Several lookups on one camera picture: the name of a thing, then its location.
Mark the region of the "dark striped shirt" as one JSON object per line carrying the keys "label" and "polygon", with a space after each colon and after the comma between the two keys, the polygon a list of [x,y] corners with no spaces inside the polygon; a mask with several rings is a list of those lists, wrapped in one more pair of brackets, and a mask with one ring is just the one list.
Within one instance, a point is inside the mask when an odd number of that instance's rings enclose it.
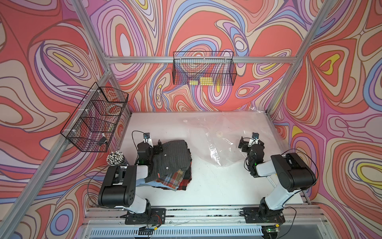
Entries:
{"label": "dark striped shirt", "polygon": [[145,182],[156,181],[179,170],[185,172],[192,163],[191,152],[184,140],[172,140],[162,144],[163,151],[153,156],[153,167]]}

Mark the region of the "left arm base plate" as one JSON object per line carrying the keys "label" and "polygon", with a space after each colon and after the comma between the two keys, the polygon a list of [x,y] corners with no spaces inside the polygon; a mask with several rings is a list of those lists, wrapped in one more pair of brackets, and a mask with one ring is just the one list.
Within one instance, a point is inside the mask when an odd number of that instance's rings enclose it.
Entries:
{"label": "left arm base plate", "polygon": [[146,212],[142,214],[131,213],[128,211],[124,218],[126,225],[163,225],[166,221],[166,209],[147,209]]}

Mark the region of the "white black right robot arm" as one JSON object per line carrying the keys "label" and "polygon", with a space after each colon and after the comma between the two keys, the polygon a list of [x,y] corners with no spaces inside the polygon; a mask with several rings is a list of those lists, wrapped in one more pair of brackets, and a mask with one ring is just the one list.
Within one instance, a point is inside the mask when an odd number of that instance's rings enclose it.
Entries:
{"label": "white black right robot arm", "polygon": [[318,181],[318,173],[314,173],[301,159],[296,153],[297,149],[272,155],[270,160],[265,161],[265,146],[257,133],[252,137],[242,137],[238,148],[246,153],[244,168],[252,177],[278,177],[279,183],[260,202],[258,215],[261,217],[280,215],[290,198],[314,186]]}

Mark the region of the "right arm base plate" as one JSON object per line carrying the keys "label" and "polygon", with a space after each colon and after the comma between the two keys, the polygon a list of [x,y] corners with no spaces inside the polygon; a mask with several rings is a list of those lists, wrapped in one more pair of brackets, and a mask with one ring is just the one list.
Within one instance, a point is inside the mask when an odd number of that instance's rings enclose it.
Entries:
{"label": "right arm base plate", "polygon": [[283,224],[285,218],[282,210],[269,210],[260,207],[247,207],[239,212],[247,224]]}

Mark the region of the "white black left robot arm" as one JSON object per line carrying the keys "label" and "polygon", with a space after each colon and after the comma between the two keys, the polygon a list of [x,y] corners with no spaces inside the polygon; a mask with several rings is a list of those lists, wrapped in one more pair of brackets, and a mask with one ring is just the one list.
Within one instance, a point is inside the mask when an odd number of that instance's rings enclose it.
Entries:
{"label": "white black left robot arm", "polygon": [[136,195],[136,182],[150,176],[154,168],[154,156],[163,152],[162,142],[154,146],[141,142],[137,146],[138,163],[129,166],[109,166],[98,194],[98,205],[104,208],[120,208],[138,216],[150,216],[149,200]]}

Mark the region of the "clear plastic vacuum bag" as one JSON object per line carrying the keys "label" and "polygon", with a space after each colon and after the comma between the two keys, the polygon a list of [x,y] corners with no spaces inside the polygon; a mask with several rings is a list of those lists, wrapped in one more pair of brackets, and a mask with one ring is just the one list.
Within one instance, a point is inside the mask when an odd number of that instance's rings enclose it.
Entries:
{"label": "clear plastic vacuum bag", "polygon": [[263,111],[196,113],[183,120],[188,120],[183,124],[192,154],[216,167],[243,162],[246,153],[238,148],[239,141],[242,137],[251,137],[253,132],[257,132],[264,143],[265,161],[272,154],[282,152],[276,129]]}

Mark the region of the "brown multicolour plaid shirt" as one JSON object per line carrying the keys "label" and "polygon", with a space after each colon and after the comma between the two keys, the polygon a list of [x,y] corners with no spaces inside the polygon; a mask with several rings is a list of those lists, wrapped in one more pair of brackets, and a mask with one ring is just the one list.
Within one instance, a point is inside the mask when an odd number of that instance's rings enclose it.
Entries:
{"label": "brown multicolour plaid shirt", "polygon": [[184,171],[179,170],[164,178],[158,178],[154,181],[155,187],[166,188],[170,190],[177,190],[185,176]]}

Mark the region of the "light blue shirt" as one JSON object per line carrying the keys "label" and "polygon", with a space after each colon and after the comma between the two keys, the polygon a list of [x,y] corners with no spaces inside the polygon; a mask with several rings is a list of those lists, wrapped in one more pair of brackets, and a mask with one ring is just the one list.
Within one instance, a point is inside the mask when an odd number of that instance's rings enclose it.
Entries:
{"label": "light blue shirt", "polygon": [[154,187],[154,188],[164,188],[164,189],[170,189],[170,187],[164,185],[163,183],[156,182],[156,181],[151,181],[151,182],[145,182],[144,180],[142,181],[136,181],[136,187]]}

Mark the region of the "red black plaid shirt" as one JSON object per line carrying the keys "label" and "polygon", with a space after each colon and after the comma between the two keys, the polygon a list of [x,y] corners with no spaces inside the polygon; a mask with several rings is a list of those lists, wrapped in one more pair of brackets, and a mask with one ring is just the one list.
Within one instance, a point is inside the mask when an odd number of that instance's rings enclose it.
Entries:
{"label": "red black plaid shirt", "polygon": [[180,185],[179,185],[177,190],[178,191],[186,191],[187,186],[189,185],[191,180],[192,180],[192,164],[190,164],[189,169],[185,172],[184,178],[181,181],[181,183],[180,183]]}

